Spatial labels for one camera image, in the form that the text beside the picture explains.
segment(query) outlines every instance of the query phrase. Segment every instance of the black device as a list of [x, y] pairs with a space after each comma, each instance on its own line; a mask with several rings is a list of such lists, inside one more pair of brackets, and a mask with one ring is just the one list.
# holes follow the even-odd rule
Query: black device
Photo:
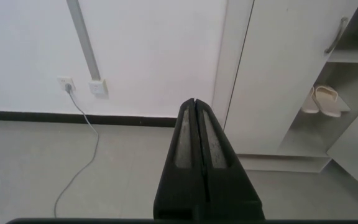
[[153, 214], [154, 220], [19, 218], [9, 224], [358, 223], [358, 220], [265, 220], [262, 202], [212, 109], [195, 99], [180, 107]]

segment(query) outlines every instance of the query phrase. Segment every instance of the shelf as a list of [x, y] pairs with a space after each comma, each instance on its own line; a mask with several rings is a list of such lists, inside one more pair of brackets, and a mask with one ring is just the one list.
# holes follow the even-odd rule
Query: shelf
[[308, 116], [315, 115], [302, 112], [298, 114], [278, 148], [277, 155], [329, 157], [323, 139], [314, 129]]
[[328, 58], [328, 62], [358, 63], [358, 42], [346, 40], [345, 44], [334, 49]]
[[336, 63], [358, 63], [358, 49], [338, 49], [334, 50], [328, 62]]
[[245, 170], [319, 173], [331, 158], [240, 155]]

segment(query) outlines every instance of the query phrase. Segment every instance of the white wall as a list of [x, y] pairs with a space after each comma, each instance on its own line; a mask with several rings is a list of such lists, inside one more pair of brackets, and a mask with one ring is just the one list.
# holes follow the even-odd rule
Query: white wall
[[109, 99], [91, 80], [66, 1], [0, 1], [0, 111], [78, 113], [57, 76], [73, 77], [89, 114], [177, 115], [212, 102], [226, 1], [81, 1]]

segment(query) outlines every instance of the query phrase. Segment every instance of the electrical outlet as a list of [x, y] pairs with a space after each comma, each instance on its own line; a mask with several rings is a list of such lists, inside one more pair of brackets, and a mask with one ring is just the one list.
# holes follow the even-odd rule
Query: electrical outlet
[[71, 85], [71, 90], [75, 90], [73, 79], [71, 77], [57, 77], [57, 82], [59, 82], [60, 88], [66, 90], [66, 84]]
[[95, 95], [108, 95], [109, 93], [107, 90], [106, 81], [104, 79], [99, 81], [90, 81], [89, 88], [91, 90], [91, 93]]

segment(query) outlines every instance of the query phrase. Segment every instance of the black baseboard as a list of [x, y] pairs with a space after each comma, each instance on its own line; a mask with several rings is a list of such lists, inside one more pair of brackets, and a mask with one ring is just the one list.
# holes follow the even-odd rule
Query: black baseboard
[[[176, 118], [149, 118], [139, 116], [99, 116], [86, 115], [91, 124], [128, 126], [175, 127]], [[22, 113], [0, 111], [0, 121], [32, 121], [50, 123], [85, 124], [81, 114]]]

